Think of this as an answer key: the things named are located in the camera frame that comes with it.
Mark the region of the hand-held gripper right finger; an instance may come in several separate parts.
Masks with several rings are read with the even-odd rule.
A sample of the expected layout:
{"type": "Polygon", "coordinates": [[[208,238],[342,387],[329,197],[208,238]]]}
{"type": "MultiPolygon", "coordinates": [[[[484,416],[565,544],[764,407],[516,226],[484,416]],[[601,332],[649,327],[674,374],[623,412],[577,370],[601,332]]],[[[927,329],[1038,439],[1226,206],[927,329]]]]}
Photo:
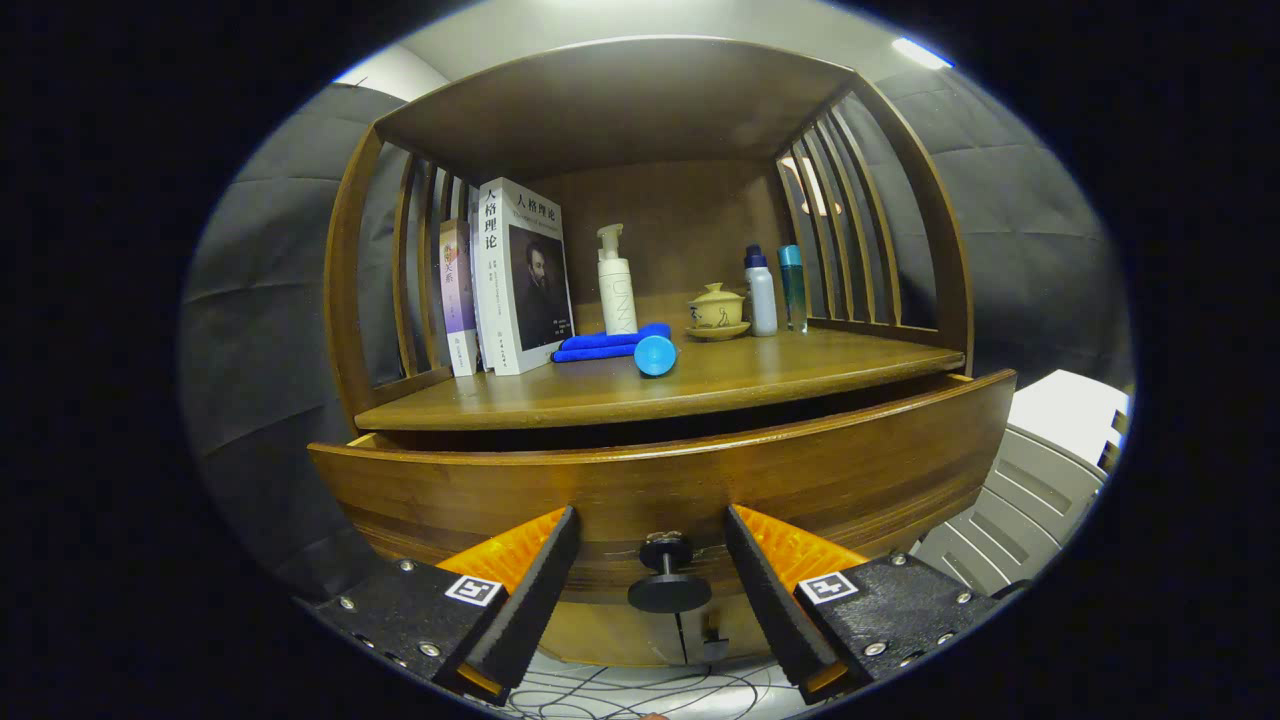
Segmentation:
{"type": "Polygon", "coordinates": [[[813,705],[899,675],[1002,601],[910,553],[869,559],[739,503],[726,547],[787,680],[813,705]]]}

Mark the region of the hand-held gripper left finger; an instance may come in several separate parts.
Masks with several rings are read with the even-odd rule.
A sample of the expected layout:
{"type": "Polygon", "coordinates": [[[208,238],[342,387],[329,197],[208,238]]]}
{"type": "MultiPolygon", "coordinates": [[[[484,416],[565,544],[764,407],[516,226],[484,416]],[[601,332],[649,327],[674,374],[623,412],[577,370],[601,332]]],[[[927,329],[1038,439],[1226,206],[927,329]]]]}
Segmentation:
{"type": "Polygon", "coordinates": [[[372,542],[371,565],[297,606],[397,676],[502,706],[570,579],[581,516],[563,506],[488,537],[394,520],[372,542]]]}

